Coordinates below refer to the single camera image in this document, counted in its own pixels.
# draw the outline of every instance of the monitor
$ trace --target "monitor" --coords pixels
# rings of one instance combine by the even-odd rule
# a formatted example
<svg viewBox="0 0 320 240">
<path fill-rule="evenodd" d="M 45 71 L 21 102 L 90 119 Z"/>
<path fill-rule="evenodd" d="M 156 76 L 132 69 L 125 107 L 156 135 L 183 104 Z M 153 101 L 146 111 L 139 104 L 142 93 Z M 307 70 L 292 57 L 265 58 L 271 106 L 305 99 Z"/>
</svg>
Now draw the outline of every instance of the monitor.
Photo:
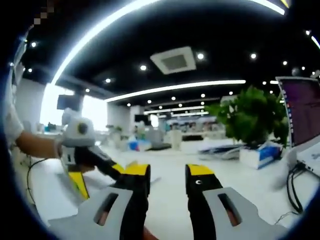
<svg viewBox="0 0 320 240">
<path fill-rule="evenodd" d="M 148 126 L 149 116 L 148 115 L 143 115 L 143 114 L 134 115 L 134 122 L 135 123 L 140 123 L 141 121 L 144 122 L 144 125 Z"/>
<path fill-rule="evenodd" d="M 81 97 L 79 95 L 59 95 L 56 109 L 65 110 L 70 108 L 79 112 L 81 105 Z"/>
<path fill-rule="evenodd" d="M 320 85 L 317 79 L 277 77 L 290 127 L 291 147 L 320 135 Z"/>
</svg>

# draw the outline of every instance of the box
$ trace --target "box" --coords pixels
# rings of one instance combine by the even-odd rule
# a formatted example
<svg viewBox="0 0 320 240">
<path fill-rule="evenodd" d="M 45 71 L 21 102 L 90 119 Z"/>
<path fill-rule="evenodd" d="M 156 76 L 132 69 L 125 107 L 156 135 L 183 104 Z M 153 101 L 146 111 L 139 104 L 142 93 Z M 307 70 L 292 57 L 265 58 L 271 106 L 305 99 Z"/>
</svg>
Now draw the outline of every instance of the box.
<svg viewBox="0 0 320 240">
<path fill-rule="evenodd" d="M 279 153 L 279 146 L 265 146 L 257 150 L 244 148 L 240 150 L 239 160 L 241 163 L 258 170 L 272 163 Z"/>
</svg>

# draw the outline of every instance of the ceiling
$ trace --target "ceiling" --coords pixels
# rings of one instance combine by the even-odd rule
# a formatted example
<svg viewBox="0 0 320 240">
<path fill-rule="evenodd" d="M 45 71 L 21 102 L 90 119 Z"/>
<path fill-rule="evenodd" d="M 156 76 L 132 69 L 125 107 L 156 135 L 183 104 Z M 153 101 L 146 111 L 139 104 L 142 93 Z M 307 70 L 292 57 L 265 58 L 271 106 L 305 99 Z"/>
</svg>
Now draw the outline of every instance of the ceiling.
<svg viewBox="0 0 320 240">
<path fill-rule="evenodd" d="M 72 47 L 92 26 L 131 1 L 56 1 L 54 12 L 30 31 L 23 57 L 24 77 L 50 82 Z M 270 84 L 276 76 L 300 69 L 309 77 L 320 69 L 319 13 L 311 0 L 295 1 L 281 15 L 249 0 L 161 0 L 118 19 L 93 38 L 64 70 L 57 84 L 103 99 L 159 87 L 218 80 L 245 80 L 245 84 L 211 85 L 168 90 L 125 98 L 117 103 L 149 106 L 199 106 L 219 101 L 250 85 L 279 92 Z M 196 69 L 163 74 L 151 55 L 190 47 Z"/>
</svg>

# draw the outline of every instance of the white wall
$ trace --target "white wall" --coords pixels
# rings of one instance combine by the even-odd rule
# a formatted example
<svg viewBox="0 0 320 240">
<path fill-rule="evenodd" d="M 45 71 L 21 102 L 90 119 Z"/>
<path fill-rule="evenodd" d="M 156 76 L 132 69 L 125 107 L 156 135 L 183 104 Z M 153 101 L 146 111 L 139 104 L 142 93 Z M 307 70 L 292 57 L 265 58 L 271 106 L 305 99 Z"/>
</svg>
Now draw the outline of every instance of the white wall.
<svg viewBox="0 0 320 240">
<path fill-rule="evenodd" d="M 120 126 L 123 133 L 129 134 L 130 129 L 130 109 L 125 106 L 118 106 L 112 102 L 107 103 L 107 124 Z"/>
<path fill-rule="evenodd" d="M 17 90 L 15 108 L 21 121 L 29 121 L 32 131 L 40 121 L 41 105 L 46 86 L 32 80 L 22 79 Z"/>
</svg>

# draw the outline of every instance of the ceiling air conditioner vent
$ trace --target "ceiling air conditioner vent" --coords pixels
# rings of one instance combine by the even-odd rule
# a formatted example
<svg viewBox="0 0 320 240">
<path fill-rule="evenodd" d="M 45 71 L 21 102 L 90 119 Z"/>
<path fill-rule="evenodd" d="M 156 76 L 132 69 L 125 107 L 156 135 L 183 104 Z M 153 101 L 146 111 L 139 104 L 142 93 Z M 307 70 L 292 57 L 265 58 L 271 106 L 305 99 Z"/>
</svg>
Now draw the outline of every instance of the ceiling air conditioner vent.
<svg viewBox="0 0 320 240">
<path fill-rule="evenodd" d="M 150 59 L 165 75 L 197 69 L 194 54 L 189 46 L 156 53 Z"/>
</svg>

